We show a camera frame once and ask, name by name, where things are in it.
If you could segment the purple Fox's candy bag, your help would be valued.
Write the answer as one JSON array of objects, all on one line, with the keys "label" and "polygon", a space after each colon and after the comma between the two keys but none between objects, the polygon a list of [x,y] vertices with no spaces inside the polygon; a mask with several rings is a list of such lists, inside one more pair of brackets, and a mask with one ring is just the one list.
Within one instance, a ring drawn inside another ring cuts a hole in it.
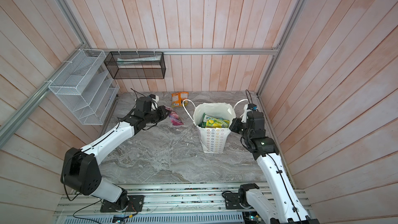
[{"label": "purple Fox's candy bag", "polygon": [[181,118],[171,107],[166,106],[165,109],[169,112],[169,118],[171,120],[172,125],[174,126],[183,125]]}]

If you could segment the orange snack bag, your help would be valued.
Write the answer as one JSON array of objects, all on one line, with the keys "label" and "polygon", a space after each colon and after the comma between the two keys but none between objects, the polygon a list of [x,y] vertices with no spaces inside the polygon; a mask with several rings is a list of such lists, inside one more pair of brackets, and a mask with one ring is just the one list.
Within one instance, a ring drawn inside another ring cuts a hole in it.
[{"label": "orange snack bag", "polygon": [[186,106],[188,103],[185,100],[188,99],[189,92],[175,92],[172,93],[172,107]]}]

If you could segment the green yellow Fox's candy bag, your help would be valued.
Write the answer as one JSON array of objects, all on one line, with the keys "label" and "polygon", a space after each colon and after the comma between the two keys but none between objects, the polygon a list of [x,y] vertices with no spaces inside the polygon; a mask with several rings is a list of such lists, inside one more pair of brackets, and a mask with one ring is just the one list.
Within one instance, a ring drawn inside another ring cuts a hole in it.
[{"label": "green yellow Fox's candy bag", "polygon": [[207,128],[228,128],[230,122],[228,120],[209,117],[206,120],[206,127]]}]

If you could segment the white printed paper bag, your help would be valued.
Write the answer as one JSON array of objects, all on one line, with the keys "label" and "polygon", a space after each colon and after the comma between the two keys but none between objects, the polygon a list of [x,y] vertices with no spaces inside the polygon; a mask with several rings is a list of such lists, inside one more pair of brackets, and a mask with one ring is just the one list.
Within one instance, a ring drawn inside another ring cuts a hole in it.
[{"label": "white printed paper bag", "polygon": [[199,132],[203,151],[205,153],[223,153],[227,138],[231,133],[229,127],[201,128],[198,124],[200,124],[202,116],[205,113],[209,117],[228,120],[231,125],[232,120],[237,117],[235,112],[237,104],[232,106],[228,103],[202,103],[194,106],[193,114],[189,113],[186,106],[183,107]]}]

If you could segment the green spring tea candy bag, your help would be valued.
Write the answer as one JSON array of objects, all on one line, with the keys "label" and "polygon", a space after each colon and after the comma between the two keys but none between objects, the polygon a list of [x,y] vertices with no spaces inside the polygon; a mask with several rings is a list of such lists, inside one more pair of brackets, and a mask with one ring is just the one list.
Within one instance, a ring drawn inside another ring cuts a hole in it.
[{"label": "green spring tea candy bag", "polygon": [[209,118],[209,116],[204,113],[202,116],[202,120],[201,120],[200,124],[198,124],[198,126],[201,128],[206,128],[208,118]]}]

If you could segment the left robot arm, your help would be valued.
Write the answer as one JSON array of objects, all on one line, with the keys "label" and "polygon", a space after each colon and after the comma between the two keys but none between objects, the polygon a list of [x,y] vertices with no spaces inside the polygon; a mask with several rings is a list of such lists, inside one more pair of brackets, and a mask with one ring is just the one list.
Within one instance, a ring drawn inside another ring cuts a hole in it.
[{"label": "left robot arm", "polygon": [[169,116],[171,111],[158,101],[154,94],[137,98],[132,110],[110,131],[82,148],[69,149],[60,179],[63,186],[110,203],[117,212],[125,211],[129,202],[127,191],[103,178],[99,166],[123,142],[141,130],[148,130],[148,124],[154,127]]}]

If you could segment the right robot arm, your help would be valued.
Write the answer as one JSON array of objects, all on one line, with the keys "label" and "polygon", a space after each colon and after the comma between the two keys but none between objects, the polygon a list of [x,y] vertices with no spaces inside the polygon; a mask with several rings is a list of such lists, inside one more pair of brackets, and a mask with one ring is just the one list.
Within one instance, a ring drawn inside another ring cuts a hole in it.
[{"label": "right robot arm", "polygon": [[242,118],[233,120],[230,130],[241,135],[243,147],[261,168],[275,202],[272,204],[257,184],[243,184],[238,191],[241,207],[254,208],[266,224],[318,224],[319,220],[310,217],[299,201],[279,150],[266,135],[264,114],[246,110]]}]

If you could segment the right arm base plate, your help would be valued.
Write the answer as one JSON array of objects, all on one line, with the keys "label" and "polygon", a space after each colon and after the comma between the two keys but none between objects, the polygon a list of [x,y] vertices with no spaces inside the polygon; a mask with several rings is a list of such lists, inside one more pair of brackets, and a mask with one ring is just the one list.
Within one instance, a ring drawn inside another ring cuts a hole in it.
[{"label": "right arm base plate", "polygon": [[250,209],[251,206],[245,206],[240,202],[239,193],[224,191],[222,194],[226,209]]}]

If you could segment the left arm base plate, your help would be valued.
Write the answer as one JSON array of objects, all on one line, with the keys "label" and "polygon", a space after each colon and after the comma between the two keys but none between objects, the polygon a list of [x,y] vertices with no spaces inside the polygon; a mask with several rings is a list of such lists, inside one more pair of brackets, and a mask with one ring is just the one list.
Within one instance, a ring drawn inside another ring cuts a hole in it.
[{"label": "left arm base plate", "polygon": [[141,212],[143,210],[144,195],[125,195],[121,196],[121,200],[111,203],[107,200],[103,201],[100,208],[101,213],[111,212]]}]

